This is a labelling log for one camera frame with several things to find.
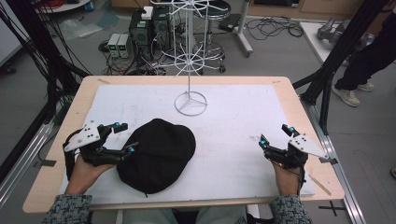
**circular base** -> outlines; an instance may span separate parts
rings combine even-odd
[[[206,98],[197,91],[183,92],[175,99],[176,110],[186,116],[198,116],[206,111]]]

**black cap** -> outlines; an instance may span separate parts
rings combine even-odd
[[[177,181],[195,152],[195,137],[183,125],[154,119],[125,143],[138,142],[135,152],[117,165],[120,179],[144,193],[157,193]]]

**person's leg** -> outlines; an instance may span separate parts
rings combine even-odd
[[[201,208],[196,224],[243,224],[247,223],[245,205],[213,206]]]
[[[123,224],[177,224],[172,209],[135,209],[123,211]]]
[[[374,42],[355,53],[344,76],[337,80],[337,90],[356,90],[364,85],[371,75],[388,67],[396,60],[396,14],[391,13],[382,25],[382,30]]]

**black pants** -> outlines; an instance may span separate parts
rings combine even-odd
[[[344,76],[338,79],[338,90],[356,90],[358,85],[367,83],[376,72],[388,67],[396,60],[396,14],[390,15],[382,23],[382,30],[373,43],[354,53]]]

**patterned sleeve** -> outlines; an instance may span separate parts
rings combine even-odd
[[[42,223],[87,223],[91,199],[91,195],[58,195]]]
[[[298,195],[278,196],[271,203],[275,223],[312,223]]]

